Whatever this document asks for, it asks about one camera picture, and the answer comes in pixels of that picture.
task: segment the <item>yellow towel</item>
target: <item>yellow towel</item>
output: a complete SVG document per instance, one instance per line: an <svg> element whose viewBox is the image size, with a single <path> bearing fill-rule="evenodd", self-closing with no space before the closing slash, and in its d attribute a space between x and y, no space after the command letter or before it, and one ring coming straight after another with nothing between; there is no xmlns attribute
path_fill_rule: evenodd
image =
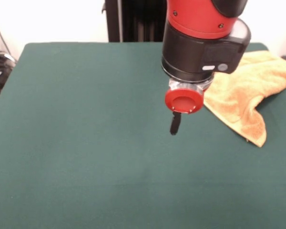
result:
<svg viewBox="0 0 286 229"><path fill-rule="evenodd" d="M255 109L266 97L286 89L286 61L269 51L247 52L232 74L216 73L204 104L228 127L262 147L263 117Z"/></svg>

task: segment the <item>white wall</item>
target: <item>white wall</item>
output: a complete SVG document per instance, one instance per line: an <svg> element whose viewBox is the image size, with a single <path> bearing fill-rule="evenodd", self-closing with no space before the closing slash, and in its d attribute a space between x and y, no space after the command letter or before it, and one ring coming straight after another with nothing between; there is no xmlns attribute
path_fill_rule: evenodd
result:
<svg viewBox="0 0 286 229"><path fill-rule="evenodd" d="M0 29L17 58L29 42L107 42L103 3L0 0ZM263 42L278 55L286 54L286 0L248 0L241 19L249 25L253 42Z"/></svg>
<svg viewBox="0 0 286 229"><path fill-rule="evenodd" d="M250 27L252 42L264 43L277 55L286 54L286 0L248 0L240 18Z"/></svg>
<svg viewBox="0 0 286 229"><path fill-rule="evenodd" d="M0 30L16 58L29 42L108 42L106 12L101 14L103 3L0 0Z"/></svg>

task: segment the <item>table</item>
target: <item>table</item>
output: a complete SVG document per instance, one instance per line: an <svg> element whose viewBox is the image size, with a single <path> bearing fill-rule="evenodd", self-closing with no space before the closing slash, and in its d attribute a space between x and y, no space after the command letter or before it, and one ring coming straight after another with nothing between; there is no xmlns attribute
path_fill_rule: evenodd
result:
<svg viewBox="0 0 286 229"><path fill-rule="evenodd" d="M0 96L0 229L286 229L286 90L258 107L262 148L205 108L171 136L161 47L25 47Z"/></svg>

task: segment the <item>black cable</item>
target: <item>black cable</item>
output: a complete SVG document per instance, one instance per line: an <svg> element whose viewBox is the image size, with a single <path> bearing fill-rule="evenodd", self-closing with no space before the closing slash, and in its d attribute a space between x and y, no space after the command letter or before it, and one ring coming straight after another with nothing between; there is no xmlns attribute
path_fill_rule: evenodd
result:
<svg viewBox="0 0 286 229"><path fill-rule="evenodd" d="M9 48L8 48L8 46L7 46L7 44L6 44L5 40L4 40L4 38L3 38L2 34L1 34L1 32L0 32L0 38L1 38L1 40L2 40L2 42L3 42L3 44L4 44L4 46L5 46L6 50L7 50L8 53L10 54L10 50L9 50Z"/></svg>

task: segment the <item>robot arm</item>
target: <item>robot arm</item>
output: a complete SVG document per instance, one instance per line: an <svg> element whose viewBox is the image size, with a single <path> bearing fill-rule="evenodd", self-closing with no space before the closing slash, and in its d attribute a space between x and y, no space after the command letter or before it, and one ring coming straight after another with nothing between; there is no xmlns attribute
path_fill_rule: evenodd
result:
<svg viewBox="0 0 286 229"><path fill-rule="evenodd" d="M181 114L199 111L204 91L214 72L232 73L237 68L251 33L238 19L247 0L167 0L162 68L170 77L165 95L173 111L171 134Z"/></svg>

